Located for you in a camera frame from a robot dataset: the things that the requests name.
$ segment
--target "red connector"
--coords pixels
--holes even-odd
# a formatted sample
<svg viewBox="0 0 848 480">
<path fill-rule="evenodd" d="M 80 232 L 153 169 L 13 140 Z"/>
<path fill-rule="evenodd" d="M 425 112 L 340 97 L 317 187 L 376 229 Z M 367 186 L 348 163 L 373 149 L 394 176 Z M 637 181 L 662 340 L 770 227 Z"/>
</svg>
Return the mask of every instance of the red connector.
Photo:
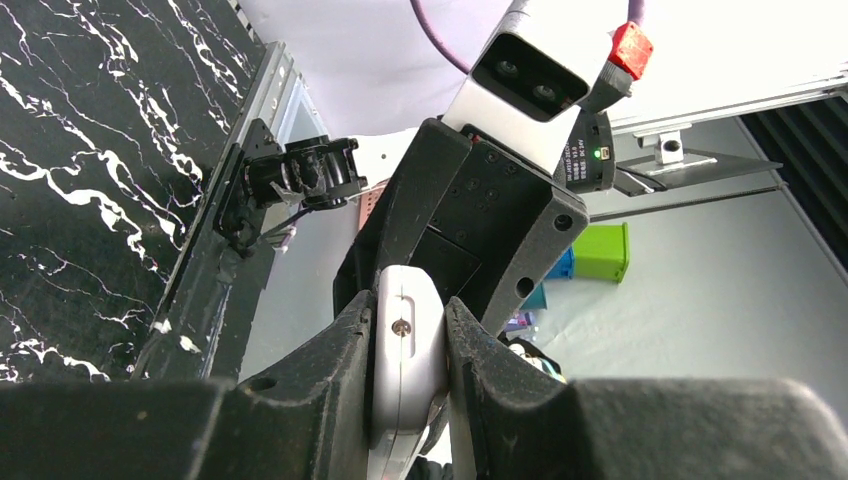
<svg viewBox="0 0 848 480">
<path fill-rule="evenodd" d="M 609 61 L 629 73 L 633 80 L 639 80 L 645 73 L 645 66 L 648 65 L 653 52 L 653 44 L 639 25 L 627 22 L 618 27 L 612 37 Z"/>
</svg>

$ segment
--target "black curtain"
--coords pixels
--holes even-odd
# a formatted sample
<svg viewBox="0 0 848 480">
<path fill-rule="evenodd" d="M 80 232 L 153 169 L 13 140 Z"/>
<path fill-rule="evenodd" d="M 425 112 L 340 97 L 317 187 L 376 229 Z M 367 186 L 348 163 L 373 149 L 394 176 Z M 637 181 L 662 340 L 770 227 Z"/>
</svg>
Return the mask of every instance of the black curtain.
<svg viewBox="0 0 848 480">
<path fill-rule="evenodd" d="M 801 207 L 848 268 L 848 101 L 841 97 L 742 116 Z"/>
</svg>

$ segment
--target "white ceiling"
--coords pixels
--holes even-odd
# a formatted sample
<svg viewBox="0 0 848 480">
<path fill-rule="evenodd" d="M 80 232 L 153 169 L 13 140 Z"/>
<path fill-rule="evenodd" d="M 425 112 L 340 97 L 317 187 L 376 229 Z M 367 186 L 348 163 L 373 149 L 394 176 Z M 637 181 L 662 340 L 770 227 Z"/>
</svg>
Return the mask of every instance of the white ceiling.
<svg viewBox="0 0 848 480">
<path fill-rule="evenodd" d="M 333 136 L 377 135 L 444 112 L 463 75 L 421 32 L 407 0 L 241 0 L 265 42 L 284 41 Z M 473 63 L 510 0 L 423 0 L 445 43 Z M 574 1 L 569 22 L 611 31 L 626 0 Z M 848 1 L 648 0 L 655 45 L 614 118 L 724 105 L 803 83 L 848 61 Z"/>
</svg>

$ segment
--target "black marble surface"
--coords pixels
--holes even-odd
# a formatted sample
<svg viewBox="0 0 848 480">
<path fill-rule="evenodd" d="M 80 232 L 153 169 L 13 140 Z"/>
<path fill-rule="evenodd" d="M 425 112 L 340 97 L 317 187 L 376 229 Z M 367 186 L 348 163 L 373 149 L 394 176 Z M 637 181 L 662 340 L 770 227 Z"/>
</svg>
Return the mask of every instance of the black marble surface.
<svg viewBox="0 0 848 480">
<path fill-rule="evenodd" d="M 225 0 L 0 0 L 0 379 L 129 377 L 263 52 Z"/>
</svg>

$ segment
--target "blue container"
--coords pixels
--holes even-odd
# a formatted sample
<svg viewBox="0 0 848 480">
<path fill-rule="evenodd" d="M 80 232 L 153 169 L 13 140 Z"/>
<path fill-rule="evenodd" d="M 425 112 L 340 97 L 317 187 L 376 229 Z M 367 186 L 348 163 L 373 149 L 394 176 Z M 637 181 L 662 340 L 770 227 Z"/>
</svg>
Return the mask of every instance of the blue container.
<svg viewBox="0 0 848 480">
<path fill-rule="evenodd" d="M 565 255 L 559 259 L 559 261 L 554 265 L 554 268 L 548 272 L 548 275 L 545 277 L 546 279 L 551 278 L 567 278 L 571 280 L 574 278 L 574 249 L 569 248 Z"/>
<path fill-rule="evenodd" d="M 533 290 L 533 293 L 524 300 L 521 310 L 545 310 L 546 308 L 548 308 L 548 301 L 545 299 L 545 286 L 540 283 L 536 290 Z"/>
</svg>

